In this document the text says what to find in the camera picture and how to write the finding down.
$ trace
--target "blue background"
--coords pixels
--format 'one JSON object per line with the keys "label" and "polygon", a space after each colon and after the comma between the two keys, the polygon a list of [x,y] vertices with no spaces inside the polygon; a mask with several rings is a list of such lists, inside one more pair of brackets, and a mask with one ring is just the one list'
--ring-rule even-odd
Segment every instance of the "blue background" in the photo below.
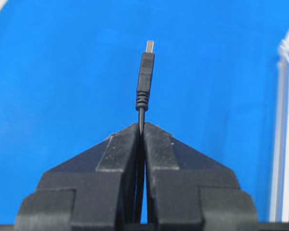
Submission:
{"label": "blue background", "polygon": [[9,0],[0,13],[0,223],[44,171],[146,120],[232,168],[268,219],[277,46],[289,1]]}

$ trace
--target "usb cable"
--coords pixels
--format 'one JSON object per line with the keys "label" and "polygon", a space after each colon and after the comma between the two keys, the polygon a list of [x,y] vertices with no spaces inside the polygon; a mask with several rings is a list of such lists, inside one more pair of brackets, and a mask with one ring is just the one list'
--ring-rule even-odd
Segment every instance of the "usb cable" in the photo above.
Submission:
{"label": "usb cable", "polygon": [[141,56],[138,86],[136,92],[136,110],[138,111],[138,124],[140,138],[143,136],[145,112],[149,109],[149,98],[154,66],[154,41],[148,41],[146,50]]}

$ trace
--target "black cable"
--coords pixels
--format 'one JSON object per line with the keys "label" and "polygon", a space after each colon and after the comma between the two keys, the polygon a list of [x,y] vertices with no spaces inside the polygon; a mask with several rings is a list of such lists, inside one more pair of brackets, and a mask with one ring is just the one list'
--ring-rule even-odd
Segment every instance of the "black cable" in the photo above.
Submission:
{"label": "black cable", "polygon": [[140,222],[143,205],[144,178],[145,178],[145,153],[143,133],[145,124],[145,112],[149,109],[149,98],[154,65],[153,41],[148,41],[146,51],[141,56],[138,85],[136,92],[136,110],[138,111],[139,124],[139,150],[137,153],[137,192],[135,220]]}
{"label": "black cable", "polygon": [[139,113],[138,113],[138,124],[139,124],[139,135],[140,139],[143,138],[143,132],[144,132],[144,124],[145,124],[145,110],[144,108],[139,108]]}

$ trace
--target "wire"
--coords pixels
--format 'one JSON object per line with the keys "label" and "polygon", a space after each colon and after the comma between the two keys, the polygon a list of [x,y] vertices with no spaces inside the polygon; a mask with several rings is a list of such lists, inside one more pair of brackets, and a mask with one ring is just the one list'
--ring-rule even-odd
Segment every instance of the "wire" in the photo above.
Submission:
{"label": "wire", "polygon": [[139,124],[139,135],[140,139],[143,139],[143,132],[144,132],[144,124],[145,124],[145,110],[144,108],[140,108],[138,112],[138,124]]}

